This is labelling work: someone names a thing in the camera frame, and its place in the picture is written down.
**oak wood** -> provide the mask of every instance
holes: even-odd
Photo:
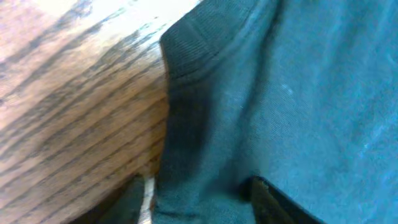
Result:
[[[0,2],[1,223],[64,223],[157,171],[159,37],[197,2]]]

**wooden surface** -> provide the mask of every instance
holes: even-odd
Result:
[[[64,223],[156,172],[158,41],[197,2],[0,1],[0,223]]]

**teal shirt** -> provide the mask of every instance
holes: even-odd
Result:
[[[173,25],[154,223],[254,223],[253,175],[327,223],[398,223],[397,4],[205,0]]]

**wood grain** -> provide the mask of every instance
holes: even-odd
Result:
[[[197,3],[0,2],[1,223],[65,223],[157,171],[159,37]]]

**shirt fabric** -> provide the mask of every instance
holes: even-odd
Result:
[[[255,223],[266,178],[326,223],[398,223],[393,0],[204,0],[161,38],[170,83],[153,222]]]

